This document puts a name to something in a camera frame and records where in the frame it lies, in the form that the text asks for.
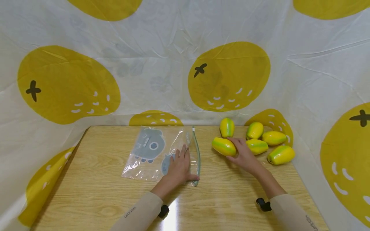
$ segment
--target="hand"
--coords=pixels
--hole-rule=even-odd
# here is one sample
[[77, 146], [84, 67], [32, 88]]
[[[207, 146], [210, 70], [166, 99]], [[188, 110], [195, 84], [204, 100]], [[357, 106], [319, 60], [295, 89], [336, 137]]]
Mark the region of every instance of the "hand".
[[228, 140], [233, 142], [239, 153], [236, 158], [232, 156], [227, 156], [227, 159], [230, 160], [230, 162], [238, 165], [251, 174], [254, 174], [259, 169], [263, 168], [262, 164], [257, 160], [252, 151], [248, 148], [247, 144], [245, 143], [245, 139], [228, 138]]
[[182, 150], [176, 150], [176, 158], [171, 156], [167, 175], [162, 177], [158, 184], [151, 190], [160, 199], [164, 200], [175, 188], [190, 180], [199, 180], [199, 176], [190, 173], [190, 153], [186, 145]]
[[182, 146], [181, 151], [176, 150], [176, 158], [173, 156], [170, 158], [168, 167], [167, 177], [171, 178], [172, 181], [181, 185], [187, 181], [199, 180], [199, 176], [190, 173], [190, 152], [186, 145]]

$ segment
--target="toy papaya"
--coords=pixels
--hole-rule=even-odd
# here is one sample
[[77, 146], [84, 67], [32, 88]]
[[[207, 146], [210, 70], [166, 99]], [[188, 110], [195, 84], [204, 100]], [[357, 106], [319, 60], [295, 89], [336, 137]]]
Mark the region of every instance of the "toy papaya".
[[277, 131], [269, 131], [262, 134], [262, 140], [270, 146], [275, 146], [285, 142], [286, 135]]
[[212, 147], [224, 156], [235, 156], [236, 155], [235, 145], [227, 139], [216, 137], [212, 141]]
[[263, 133], [263, 124], [260, 122], [253, 122], [248, 127], [246, 138], [247, 140], [259, 139], [262, 133]]
[[279, 146], [267, 156], [267, 161], [274, 165], [285, 164], [295, 157], [294, 149], [290, 146]]
[[265, 141], [251, 139], [245, 142], [254, 155], [259, 155], [269, 149]]
[[233, 137], [234, 129], [235, 129], [234, 121], [232, 121], [229, 118], [224, 118], [221, 120], [220, 132], [222, 138]]

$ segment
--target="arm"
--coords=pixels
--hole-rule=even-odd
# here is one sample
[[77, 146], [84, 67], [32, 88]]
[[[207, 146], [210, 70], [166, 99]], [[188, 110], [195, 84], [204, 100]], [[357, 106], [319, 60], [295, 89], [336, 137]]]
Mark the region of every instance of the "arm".
[[159, 215], [164, 199], [186, 181], [199, 180], [189, 172], [190, 153], [184, 145], [171, 157], [168, 173], [114, 224], [110, 231], [145, 231]]
[[237, 158], [227, 158], [252, 174], [270, 199], [271, 209], [288, 231], [318, 231], [306, 212], [279, 185], [274, 176], [253, 155], [244, 139], [229, 138], [238, 149]]

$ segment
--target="black cross mark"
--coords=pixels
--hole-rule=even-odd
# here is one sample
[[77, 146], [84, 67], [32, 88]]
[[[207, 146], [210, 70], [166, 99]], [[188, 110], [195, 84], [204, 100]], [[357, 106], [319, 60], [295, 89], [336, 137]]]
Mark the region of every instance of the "black cross mark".
[[364, 110], [360, 110], [360, 114], [358, 116], [353, 116], [349, 118], [349, 120], [359, 120], [361, 127], [365, 127], [367, 125], [367, 121], [370, 120], [370, 114], [366, 114]]
[[196, 70], [196, 73], [194, 74], [194, 78], [199, 74], [204, 74], [204, 69], [207, 66], [206, 63], [203, 63], [202, 65], [200, 65], [200, 67], [196, 67], [195, 70]]
[[37, 102], [36, 93], [40, 93], [41, 89], [36, 87], [36, 81], [32, 80], [30, 88], [26, 90], [27, 94], [31, 94], [33, 101]]

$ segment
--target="left hand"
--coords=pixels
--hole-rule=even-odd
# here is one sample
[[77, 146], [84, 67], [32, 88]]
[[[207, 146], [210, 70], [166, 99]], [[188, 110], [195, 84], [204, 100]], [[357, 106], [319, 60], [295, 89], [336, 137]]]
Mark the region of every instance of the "left hand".
[[199, 180], [199, 176], [190, 173], [190, 152], [186, 145], [181, 151], [176, 150], [176, 158], [170, 158], [168, 167], [168, 178], [171, 178], [176, 185], [185, 184], [187, 181]]
[[175, 159], [171, 156], [167, 175], [162, 177], [151, 193], [164, 200], [175, 188], [190, 180], [200, 180], [200, 178], [190, 173], [190, 152], [189, 148], [183, 145], [181, 151], [176, 150]]

